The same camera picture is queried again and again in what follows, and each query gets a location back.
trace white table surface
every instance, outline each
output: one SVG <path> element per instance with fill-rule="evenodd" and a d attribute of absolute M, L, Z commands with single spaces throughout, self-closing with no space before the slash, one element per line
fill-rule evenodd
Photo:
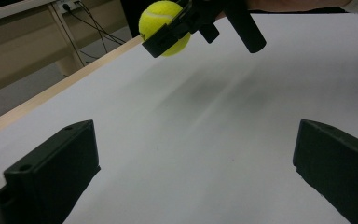
<path fill-rule="evenodd" d="M 67 224 L 348 223 L 292 164 L 301 119 L 358 137 L 358 15 L 255 15 L 248 53 L 227 20 L 170 58 L 137 46 L 0 132 L 0 175 L 93 119 L 102 170 Z"/>

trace yellow tennis ball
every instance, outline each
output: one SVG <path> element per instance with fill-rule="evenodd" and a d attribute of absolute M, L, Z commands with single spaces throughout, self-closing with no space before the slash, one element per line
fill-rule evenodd
<path fill-rule="evenodd" d="M 139 33 L 145 41 L 159 30 L 164 24 L 169 24 L 179 14 L 182 7 L 171 1 L 158 1 L 150 5 L 141 15 L 139 20 Z M 162 56 L 172 56 L 185 48 L 190 33 L 178 40 L 172 47 L 167 49 Z"/>

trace wooden trim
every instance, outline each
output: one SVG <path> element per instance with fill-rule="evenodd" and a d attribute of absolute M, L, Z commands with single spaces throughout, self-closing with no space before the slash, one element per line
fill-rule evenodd
<path fill-rule="evenodd" d="M 33 111 L 35 108 L 42 105 L 43 103 L 54 97 L 55 95 L 71 87 L 73 84 L 77 83 L 83 77 L 86 77 L 96 69 L 111 62 L 112 60 L 114 60 L 121 54 L 127 52 L 128 50 L 132 49 L 133 47 L 137 46 L 141 42 L 142 42 L 142 38 L 140 36 L 133 38 L 126 44 L 104 55 L 101 59 L 80 69 L 79 71 L 75 72 L 73 75 L 67 77 L 63 81 L 48 88 L 46 91 L 37 94 L 35 97 L 23 103 L 22 105 L 19 105 L 16 108 L 10 110 L 9 112 L 7 112 L 6 114 L 0 117 L 0 131 L 5 129 L 10 124 L 14 123 L 16 120 L 24 117 L 29 112 Z"/>

